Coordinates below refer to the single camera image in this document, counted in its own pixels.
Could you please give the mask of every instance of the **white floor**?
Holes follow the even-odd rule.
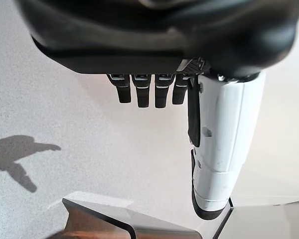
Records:
[[[191,204],[186,104],[157,110],[152,95],[150,108],[138,109],[132,97],[120,105],[106,77],[45,57],[12,1],[0,1],[0,239],[53,233],[60,225],[42,218],[61,217],[60,200],[74,192],[124,198],[185,227],[202,224]],[[288,59],[268,70],[233,199],[239,206],[299,200],[299,36]]]

